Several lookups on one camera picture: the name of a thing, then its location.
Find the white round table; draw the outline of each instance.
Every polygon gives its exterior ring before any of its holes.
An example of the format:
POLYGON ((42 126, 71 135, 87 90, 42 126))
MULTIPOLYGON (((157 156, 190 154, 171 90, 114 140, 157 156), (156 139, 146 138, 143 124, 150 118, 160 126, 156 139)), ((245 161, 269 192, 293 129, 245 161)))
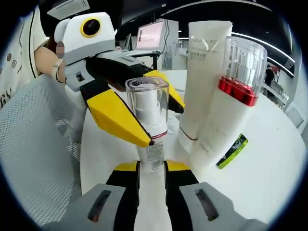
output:
MULTIPOLYGON (((185 79, 170 78, 176 88, 185 86, 185 79)), ((167 140, 167 159, 184 160, 185 152, 176 144, 178 120, 170 116, 167 140)), ((304 167, 305 144, 289 118, 262 94, 254 114, 242 132, 248 144, 222 170, 215 166, 195 173, 199 182, 206 181, 234 204, 245 218, 255 218, 269 224, 292 196, 304 167)), ((138 159, 133 144, 100 130, 87 111, 81 145, 81 187, 86 193, 98 183, 106 183, 113 168, 120 163, 138 159)), ((135 230, 171 230, 164 205, 163 172, 141 174, 141 204, 135 230)))

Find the white tube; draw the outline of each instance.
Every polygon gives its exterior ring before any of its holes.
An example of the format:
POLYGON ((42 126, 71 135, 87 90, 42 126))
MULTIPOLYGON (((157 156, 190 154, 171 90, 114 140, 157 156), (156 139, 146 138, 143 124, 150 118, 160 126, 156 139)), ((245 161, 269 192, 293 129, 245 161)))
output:
POLYGON ((247 39, 227 37, 225 53, 223 74, 190 155, 194 170, 214 166, 231 148, 254 111, 264 80, 264 47, 247 39))
POLYGON ((189 23, 185 110, 178 136, 179 143, 188 153, 206 121, 213 91, 222 74, 225 39, 231 35, 231 30, 229 21, 189 23))

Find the black lens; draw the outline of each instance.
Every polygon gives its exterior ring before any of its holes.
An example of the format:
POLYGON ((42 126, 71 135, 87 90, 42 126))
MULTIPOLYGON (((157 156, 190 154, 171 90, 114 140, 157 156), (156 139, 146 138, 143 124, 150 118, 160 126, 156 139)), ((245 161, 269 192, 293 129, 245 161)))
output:
POLYGON ((88 20, 83 26, 83 32, 88 35, 95 35, 100 30, 101 24, 96 19, 88 20))

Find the lotion bottle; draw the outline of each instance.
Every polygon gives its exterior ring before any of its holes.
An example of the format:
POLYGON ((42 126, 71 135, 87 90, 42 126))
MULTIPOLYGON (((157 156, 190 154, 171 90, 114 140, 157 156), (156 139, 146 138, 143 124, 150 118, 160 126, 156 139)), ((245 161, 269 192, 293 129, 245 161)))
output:
POLYGON ((165 160, 169 84, 157 77, 134 78, 126 81, 126 92, 130 109, 154 141, 137 147, 141 167, 146 173, 159 171, 165 160))
POLYGON ((226 38, 224 71, 194 145, 192 167, 214 166, 238 138, 256 106, 266 64, 267 51, 260 44, 238 37, 226 38))
POLYGON ((189 53, 178 140, 190 153, 206 121, 212 95, 222 73, 225 39, 231 35, 229 21, 189 23, 189 53))

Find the ceiling light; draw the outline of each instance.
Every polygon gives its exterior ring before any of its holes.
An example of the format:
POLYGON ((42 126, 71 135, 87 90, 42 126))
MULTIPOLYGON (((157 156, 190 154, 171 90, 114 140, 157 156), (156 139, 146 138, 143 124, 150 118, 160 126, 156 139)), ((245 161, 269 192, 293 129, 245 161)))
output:
POLYGON ((279 62, 277 62, 276 60, 273 60, 272 58, 269 58, 269 60, 271 60, 272 62, 274 62, 275 64, 277 64, 281 69, 283 69, 285 72, 289 73, 290 75, 294 76, 294 74, 289 71, 284 65, 280 64, 279 62))
POLYGON ((256 1, 247 1, 247 0, 206 0, 205 1, 205 0, 201 0, 201 1, 198 1, 198 2, 193 2, 193 3, 189 3, 189 4, 186 4, 186 5, 183 5, 183 6, 179 6, 177 8, 172 9, 172 10, 168 10, 168 12, 163 13, 160 16, 164 16, 164 15, 166 15, 168 13, 172 13, 174 11, 177 11, 177 10, 189 7, 189 6, 194 6, 194 5, 203 4, 203 3, 209 3, 209 2, 217 2, 217 1, 231 1, 231 2, 236 1, 236 2, 242 2, 242 3, 254 5, 254 6, 257 6, 257 7, 261 7, 263 9, 268 10, 268 11, 272 11, 270 8, 268 8, 266 6, 263 6, 263 5, 259 4, 259 3, 256 3, 256 1))
POLYGON ((274 47, 273 45, 271 45, 271 44, 269 44, 269 43, 267 43, 267 42, 265 42, 265 41, 262 41, 262 40, 260 40, 260 39, 258 39, 258 38, 251 37, 251 36, 249 36, 249 35, 243 35, 243 34, 240 34, 240 33, 232 32, 232 34, 233 34, 233 35, 238 35, 238 36, 241 36, 241 37, 245 37, 245 38, 250 38, 250 39, 252 39, 252 40, 261 42, 261 43, 263 43, 263 44, 265 44, 265 45, 267 45, 267 46, 269 46, 269 47, 275 49, 276 51, 278 51, 279 53, 283 54, 285 57, 287 57, 288 59, 290 59, 293 63, 295 63, 295 60, 294 60, 291 56, 287 55, 287 54, 284 53, 282 50, 279 50, 277 47, 274 47))

